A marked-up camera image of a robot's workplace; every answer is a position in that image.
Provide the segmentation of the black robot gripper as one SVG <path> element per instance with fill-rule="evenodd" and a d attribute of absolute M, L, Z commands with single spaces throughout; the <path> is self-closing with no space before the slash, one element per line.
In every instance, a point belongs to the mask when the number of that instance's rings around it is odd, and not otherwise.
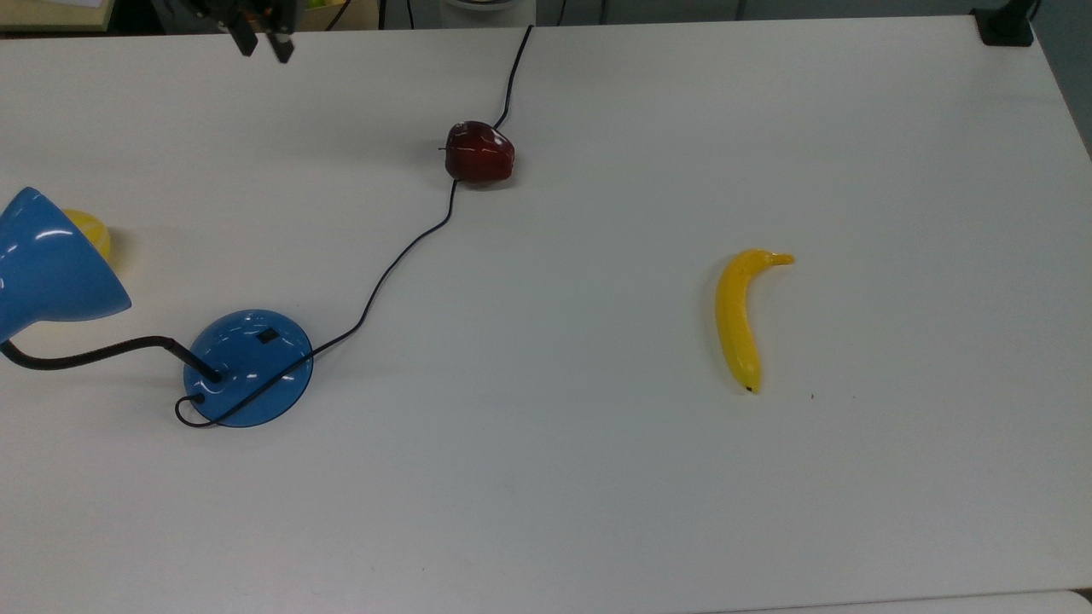
<path fill-rule="evenodd" d="M 268 32 L 281 64 L 288 63 L 295 51 L 292 35 L 301 16 L 300 1 L 171 1 L 171 5 L 202 25 L 226 31 L 244 57 L 251 57 L 257 47 L 253 26 Z"/>

